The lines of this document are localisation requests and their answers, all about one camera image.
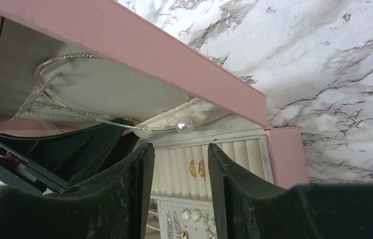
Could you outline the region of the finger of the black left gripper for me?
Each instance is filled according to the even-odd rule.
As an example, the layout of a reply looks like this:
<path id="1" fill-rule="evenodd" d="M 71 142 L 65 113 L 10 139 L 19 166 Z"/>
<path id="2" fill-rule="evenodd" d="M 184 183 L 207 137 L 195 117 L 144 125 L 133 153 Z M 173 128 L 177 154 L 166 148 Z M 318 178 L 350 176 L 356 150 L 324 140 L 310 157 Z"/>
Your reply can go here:
<path id="1" fill-rule="evenodd" d="M 133 132 L 123 135 L 98 169 L 98 172 L 102 172 L 123 160 L 133 151 L 138 140 L 139 137 Z"/>

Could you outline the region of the small gold earring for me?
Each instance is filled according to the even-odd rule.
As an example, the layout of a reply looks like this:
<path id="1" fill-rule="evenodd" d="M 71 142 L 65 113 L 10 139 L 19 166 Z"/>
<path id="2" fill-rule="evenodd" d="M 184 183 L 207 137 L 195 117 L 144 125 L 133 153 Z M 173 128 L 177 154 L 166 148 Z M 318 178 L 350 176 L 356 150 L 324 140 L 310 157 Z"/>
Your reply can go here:
<path id="1" fill-rule="evenodd" d="M 181 232 L 181 239 L 188 239 L 188 232 L 187 231 L 182 231 Z"/>

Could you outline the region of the small silver drop earring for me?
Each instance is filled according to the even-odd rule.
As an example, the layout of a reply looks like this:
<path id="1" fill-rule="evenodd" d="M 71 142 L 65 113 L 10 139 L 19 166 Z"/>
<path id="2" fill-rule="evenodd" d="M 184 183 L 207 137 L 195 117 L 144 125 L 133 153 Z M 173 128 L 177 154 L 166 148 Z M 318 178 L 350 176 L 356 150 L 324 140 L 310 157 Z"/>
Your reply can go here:
<path id="1" fill-rule="evenodd" d="M 177 213 L 166 210 L 167 238 L 182 239 L 182 230 L 178 220 Z"/>

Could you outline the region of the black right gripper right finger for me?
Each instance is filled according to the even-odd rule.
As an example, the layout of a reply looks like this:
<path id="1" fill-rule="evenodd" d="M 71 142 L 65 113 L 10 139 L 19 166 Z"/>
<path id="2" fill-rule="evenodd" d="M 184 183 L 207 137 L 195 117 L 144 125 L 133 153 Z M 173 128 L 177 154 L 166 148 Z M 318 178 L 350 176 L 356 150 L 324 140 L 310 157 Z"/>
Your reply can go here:
<path id="1" fill-rule="evenodd" d="M 220 239 L 373 239 L 373 183 L 276 186 L 208 146 Z"/>

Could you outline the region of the pink jewelry box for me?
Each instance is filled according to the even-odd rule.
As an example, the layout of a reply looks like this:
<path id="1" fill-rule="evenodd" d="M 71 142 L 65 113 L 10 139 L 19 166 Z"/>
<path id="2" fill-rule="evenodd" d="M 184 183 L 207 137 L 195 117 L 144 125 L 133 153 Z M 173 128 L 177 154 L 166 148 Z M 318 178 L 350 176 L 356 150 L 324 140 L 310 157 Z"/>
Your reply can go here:
<path id="1" fill-rule="evenodd" d="M 309 182 L 300 130 L 269 128 L 266 97 L 109 0 L 0 0 L 0 133 L 48 135 L 123 118 L 142 128 L 193 120 L 189 134 L 127 131 L 155 146 L 146 236 L 167 237 L 166 210 L 192 239 L 211 208 L 208 144 L 289 189 Z"/>

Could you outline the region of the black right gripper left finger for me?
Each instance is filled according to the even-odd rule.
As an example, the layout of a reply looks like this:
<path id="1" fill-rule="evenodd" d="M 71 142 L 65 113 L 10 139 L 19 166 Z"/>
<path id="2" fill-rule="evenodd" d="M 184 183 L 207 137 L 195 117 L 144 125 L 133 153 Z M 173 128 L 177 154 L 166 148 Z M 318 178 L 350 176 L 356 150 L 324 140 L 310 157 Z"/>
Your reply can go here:
<path id="1" fill-rule="evenodd" d="M 0 239 L 142 239 L 155 150 L 143 143 L 123 160 L 63 193 L 0 186 Z"/>

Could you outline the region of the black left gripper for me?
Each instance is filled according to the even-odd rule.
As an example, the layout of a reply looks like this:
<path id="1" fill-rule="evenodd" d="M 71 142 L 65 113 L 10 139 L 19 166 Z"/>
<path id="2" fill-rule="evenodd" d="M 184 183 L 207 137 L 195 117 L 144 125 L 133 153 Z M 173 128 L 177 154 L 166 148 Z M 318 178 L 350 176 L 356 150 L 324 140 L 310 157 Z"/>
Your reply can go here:
<path id="1" fill-rule="evenodd" d="M 0 134 L 0 181 L 44 194 L 62 193 L 96 175 L 122 137 L 122 118 L 43 137 Z"/>

